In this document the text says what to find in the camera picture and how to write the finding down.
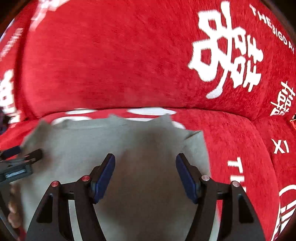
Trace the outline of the person's left hand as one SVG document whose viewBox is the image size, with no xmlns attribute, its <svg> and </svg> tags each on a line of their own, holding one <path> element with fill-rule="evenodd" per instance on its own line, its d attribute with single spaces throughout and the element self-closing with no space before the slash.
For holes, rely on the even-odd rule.
<svg viewBox="0 0 296 241">
<path fill-rule="evenodd" d="M 22 207 L 21 207 L 21 196 L 20 187 L 17 184 L 10 185 L 10 200 L 8 202 L 8 222 L 13 228 L 19 228 L 22 226 Z"/>
</svg>

